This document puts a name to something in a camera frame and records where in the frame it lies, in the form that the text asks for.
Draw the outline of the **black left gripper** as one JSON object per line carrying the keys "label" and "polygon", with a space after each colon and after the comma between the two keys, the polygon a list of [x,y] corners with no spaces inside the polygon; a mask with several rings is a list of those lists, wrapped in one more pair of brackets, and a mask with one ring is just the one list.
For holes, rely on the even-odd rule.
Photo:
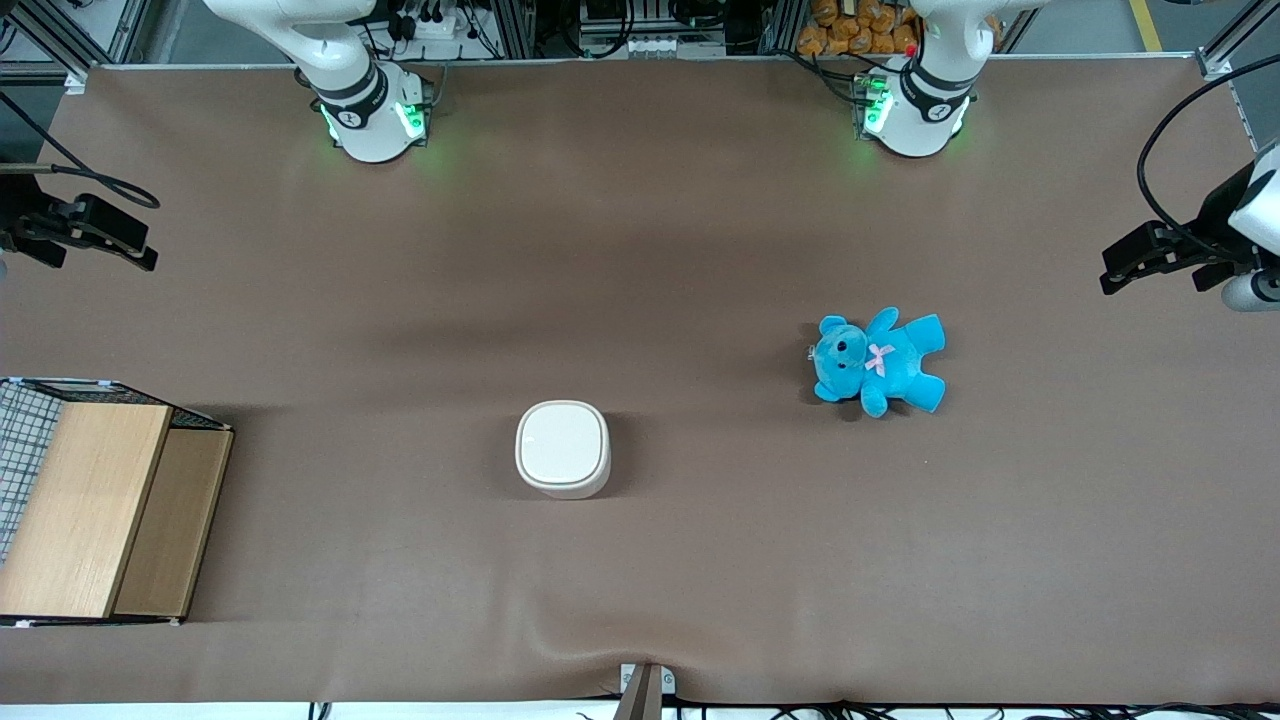
{"label": "black left gripper", "polygon": [[1226,283],[1238,273],[1257,272],[1261,260],[1261,178],[1254,163],[1236,170],[1210,192],[1193,220],[1193,234],[1210,250],[1201,250],[1162,222],[1146,222],[1110,245],[1100,275],[1103,295],[1112,296],[1130,283],[1152,275],[1190,269],[1198,293]]}

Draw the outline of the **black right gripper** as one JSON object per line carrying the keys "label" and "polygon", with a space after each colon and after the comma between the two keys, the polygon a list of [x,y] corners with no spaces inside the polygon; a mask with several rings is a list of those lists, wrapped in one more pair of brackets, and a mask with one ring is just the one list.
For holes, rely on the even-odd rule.
{"label": "black right gripper", "polygon": [[3,174],[3,252],[60,269],[69,249],[95,250],[143,272],[155,270],[159,255],[147,246],[148,227],[143,222],[92,193],[78,195],[68,205],[68,219],[58,213],[59,208],[60,202],[46,195],[33,176]]}

